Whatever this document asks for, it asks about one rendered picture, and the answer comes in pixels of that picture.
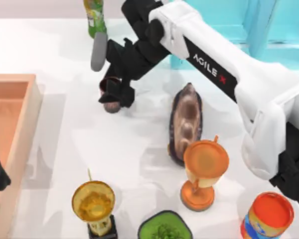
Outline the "orange and blue can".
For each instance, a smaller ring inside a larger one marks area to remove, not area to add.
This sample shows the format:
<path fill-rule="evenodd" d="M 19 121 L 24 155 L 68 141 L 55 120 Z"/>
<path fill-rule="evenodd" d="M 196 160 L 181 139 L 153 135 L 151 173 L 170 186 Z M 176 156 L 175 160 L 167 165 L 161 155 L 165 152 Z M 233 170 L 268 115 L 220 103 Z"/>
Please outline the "orange and blue can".
<path fill-rule="evenodd" d="M 275 192 L 264 192 L 253 201 L 241 226 L 243 239 L 280 239 L 294 220 L 291 203 Z"/>

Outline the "green bottle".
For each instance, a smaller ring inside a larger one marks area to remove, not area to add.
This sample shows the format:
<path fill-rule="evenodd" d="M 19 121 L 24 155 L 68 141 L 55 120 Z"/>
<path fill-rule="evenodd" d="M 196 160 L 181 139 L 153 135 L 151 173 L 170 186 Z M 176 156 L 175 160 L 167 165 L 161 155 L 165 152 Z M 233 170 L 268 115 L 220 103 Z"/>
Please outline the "green bottle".
<path fill-rule="evenodd" d="M 104 0 L 83 0 L 88 20 L 89 35 L 94 38 L 96 32 L 106 33 L 104 21 Z"/>

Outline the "orange trophy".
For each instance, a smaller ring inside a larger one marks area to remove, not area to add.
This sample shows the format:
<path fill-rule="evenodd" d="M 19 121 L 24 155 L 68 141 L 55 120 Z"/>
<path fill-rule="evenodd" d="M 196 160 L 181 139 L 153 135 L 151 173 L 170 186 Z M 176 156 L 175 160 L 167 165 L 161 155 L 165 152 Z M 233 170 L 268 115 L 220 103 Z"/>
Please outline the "orange trophy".
<path fill-rule="evenodd" d="M 181 200 L 192 211 L 205 211 L 214 202 L 213 185 L 228 169 L 229 156 L 215 136 L 213 140 L 192 143 L 183 159 L 187 181 L 180 190 Z"/>

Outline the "dark red cup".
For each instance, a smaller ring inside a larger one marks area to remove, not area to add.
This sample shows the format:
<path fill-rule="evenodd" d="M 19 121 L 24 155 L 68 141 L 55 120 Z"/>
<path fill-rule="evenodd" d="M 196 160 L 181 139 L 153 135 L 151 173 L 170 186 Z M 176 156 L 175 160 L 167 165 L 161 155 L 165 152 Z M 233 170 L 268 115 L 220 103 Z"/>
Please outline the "dark red cup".
<path fill-rule="evenodd" d="M 102 96 L 105 93 L 105 91 L 107 90 L 108 82 L 113 82 L 113 83 L 119 84 L 121 81 L 117 77 L 105 77 L 99 83 L 100 96 Z M 117 113 L 121 109 L 119 102 L 103 103 L 103 107 L 106 112 L 111 113 L 111 114 Z"/>

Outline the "light blue rack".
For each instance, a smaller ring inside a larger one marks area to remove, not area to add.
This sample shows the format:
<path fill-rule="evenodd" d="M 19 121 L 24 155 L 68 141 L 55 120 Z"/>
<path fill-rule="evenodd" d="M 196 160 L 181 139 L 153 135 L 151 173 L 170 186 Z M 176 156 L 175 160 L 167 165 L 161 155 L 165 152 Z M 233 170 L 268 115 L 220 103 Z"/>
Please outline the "light blue rack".
<path fill-rule="evenodd" d="M 299 70 L 299 0 L 184 0 L 250 56 Z"/>

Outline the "pale grey rounded box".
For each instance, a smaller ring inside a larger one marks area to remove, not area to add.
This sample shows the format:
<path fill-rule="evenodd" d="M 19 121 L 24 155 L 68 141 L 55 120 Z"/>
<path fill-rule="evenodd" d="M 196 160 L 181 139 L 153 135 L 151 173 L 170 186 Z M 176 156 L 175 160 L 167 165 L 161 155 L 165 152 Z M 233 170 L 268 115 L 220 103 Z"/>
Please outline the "pale grey rounded box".
<path fill-rule="evenodd" d="M 108 35 L 104 32 L 96 32 L 91 54 L 91 69 L 95 72 L 102 70 L 107 53 Z"/>

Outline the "gold trophy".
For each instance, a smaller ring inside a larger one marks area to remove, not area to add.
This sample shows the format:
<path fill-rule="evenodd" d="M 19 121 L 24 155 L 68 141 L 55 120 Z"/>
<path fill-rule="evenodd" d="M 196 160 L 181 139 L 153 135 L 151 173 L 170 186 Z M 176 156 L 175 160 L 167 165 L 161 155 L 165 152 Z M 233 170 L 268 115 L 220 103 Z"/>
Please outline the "gold trophy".
<path fill-rule="evenodd" d="M 89 239 L 118 239 L 112 214 L 116 197 L 113 189 L 103 181 L 93 180 L 80 185 L 72 196 L 74 214 L 87 224 Z"/>

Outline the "salmon-coloured shallow box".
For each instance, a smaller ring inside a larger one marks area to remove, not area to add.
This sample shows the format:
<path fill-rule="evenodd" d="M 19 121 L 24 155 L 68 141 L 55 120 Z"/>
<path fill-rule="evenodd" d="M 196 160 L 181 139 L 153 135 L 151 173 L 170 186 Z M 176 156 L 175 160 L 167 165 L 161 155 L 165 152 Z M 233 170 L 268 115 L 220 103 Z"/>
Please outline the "salmon-coloured shallow box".
<path fill-rule="evenodd" d="M 0 74 L 0 161 L 11 179 L 0 192 L 0 239 L 9 238 L 41 103 L 34 74 Z"/>

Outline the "green plant pot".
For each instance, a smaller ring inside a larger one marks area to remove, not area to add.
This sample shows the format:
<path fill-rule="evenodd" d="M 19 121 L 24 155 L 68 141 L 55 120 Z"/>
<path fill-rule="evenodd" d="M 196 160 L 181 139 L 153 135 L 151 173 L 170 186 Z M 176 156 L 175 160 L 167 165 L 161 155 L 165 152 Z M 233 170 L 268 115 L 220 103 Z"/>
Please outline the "green plant pot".
<path fill-rule="evenodd" d="M 141 223 L 138 239 L 193 239 L 193 234 L 178 213 L 163 210 Z"/>

